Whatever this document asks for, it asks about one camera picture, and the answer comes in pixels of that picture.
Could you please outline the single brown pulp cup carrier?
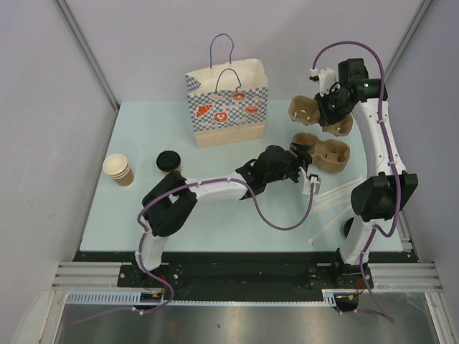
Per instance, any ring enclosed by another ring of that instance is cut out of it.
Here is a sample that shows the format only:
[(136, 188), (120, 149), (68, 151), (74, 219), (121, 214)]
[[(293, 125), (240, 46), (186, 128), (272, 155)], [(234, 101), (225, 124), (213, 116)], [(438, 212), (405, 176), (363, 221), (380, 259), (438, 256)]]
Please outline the single brown pulp cup carrier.
[[(313, 98), (303, 95), (297, 95), (292, 98), (288, 115), (293, 122), (301, 123), (303, 125), (319, 124), (320, 112), (317, 102)], [(347, 136), (353, 127), (354, 119), (351, 114), (348, 114), (343, 120), (333, 124), (322, 126), (322, 131), (330, 133), (336, 137)]]

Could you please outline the blue checkered paper bag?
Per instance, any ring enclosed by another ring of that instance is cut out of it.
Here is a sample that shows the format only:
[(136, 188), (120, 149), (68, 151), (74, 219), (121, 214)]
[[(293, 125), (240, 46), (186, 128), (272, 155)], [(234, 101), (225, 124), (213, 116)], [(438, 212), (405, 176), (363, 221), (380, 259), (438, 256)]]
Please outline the blue checkered paper bag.
[(198, 148), (262, 138), (268, 108), (268, 77), (259, 59), (213, 62), (214, 41), (209, 45), (209, 66), (187, 72), (185, 83), (192, 128)]

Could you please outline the single black cup lid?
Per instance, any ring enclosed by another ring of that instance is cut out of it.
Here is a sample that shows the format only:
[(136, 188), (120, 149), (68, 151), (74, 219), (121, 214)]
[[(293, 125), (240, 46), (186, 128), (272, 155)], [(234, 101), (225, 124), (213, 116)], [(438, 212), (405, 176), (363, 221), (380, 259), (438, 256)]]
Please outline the single black cup lid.
[(156, 159), (156, 166), (163, 172), (175, 171), (181, 165), (181, 157), (174, 150), (164, 150)]

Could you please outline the single brown paper cup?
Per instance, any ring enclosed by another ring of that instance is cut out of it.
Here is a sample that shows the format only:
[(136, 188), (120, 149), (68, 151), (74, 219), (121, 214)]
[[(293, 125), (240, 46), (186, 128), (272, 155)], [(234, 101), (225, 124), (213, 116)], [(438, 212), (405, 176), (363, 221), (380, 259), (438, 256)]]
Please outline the single brown paper cup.
[(181, 166), (177, 166), (176, 168), (170, 169), (168, 171), (162, 171), (165, 176), (169, 175), (170, 173), (173, 172), (179, 172), (181, 173)]

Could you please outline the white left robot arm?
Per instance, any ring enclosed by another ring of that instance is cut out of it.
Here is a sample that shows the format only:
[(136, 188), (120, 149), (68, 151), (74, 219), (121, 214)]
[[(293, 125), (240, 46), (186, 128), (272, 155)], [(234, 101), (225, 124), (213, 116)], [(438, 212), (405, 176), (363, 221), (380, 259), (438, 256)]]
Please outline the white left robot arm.
[[(183, 227), (198, 203), (252, 199), (258, 215), (269, 227), (279, 231), (300, 227), (308, 218), (314, 195), (320, 188), (320, 178), (307, 174), (312, 164), (308, 150), (307, 145), (296, 143), (290, 144), (288, 150), (269, 145), (257, 158), (216, 178), (189, 179), (178, 171), (167, 174), (142, 200), (137, 222), (143, 233), (135, 252), (134, 279), (145, 287), (157, 281), (167, 239)], [(288, 179), (298, 184), (303, 194), (309, 195), (308, 208), (297, 224), (281, 227), (264, 216), (257, 195), (264, 192), (269, 183)]]

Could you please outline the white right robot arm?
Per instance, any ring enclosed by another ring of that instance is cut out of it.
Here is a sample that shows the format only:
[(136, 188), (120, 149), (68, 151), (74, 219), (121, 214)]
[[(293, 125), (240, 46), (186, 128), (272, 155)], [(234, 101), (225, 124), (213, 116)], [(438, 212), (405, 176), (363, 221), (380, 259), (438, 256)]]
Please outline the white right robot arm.
[(310, 79), (319, 86), (314, 97), (322, 127), (337, 124), (352, 115), (364, 147), (366, 180), (351, 192), (354, 220), (339, 249), (342, 263), (332, 267), (331, 280), (348, 287), (356, 280), (352, 265), (368, 260), (368, 251), (378, 231), (391, 237), (399, 212), (418, 185), (417, 175), (408, 173), (394, 141), (388, 116), (384, 78), (372, 79), (361, 58), (340, 62), (338, 69), (311, 69)]

